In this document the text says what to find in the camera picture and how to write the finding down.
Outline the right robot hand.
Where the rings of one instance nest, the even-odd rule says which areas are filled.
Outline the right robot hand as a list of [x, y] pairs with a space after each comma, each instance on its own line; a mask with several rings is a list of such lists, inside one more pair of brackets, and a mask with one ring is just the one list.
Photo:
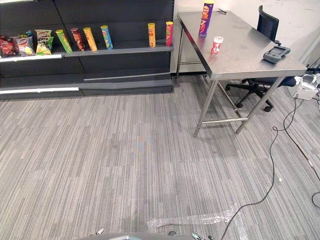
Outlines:
[[191, 233], [191, 236], [194, 240], [213, 240], [213, 237], [211, 235], [208, 235], [207, 238], [201, 237], [195, 232]]

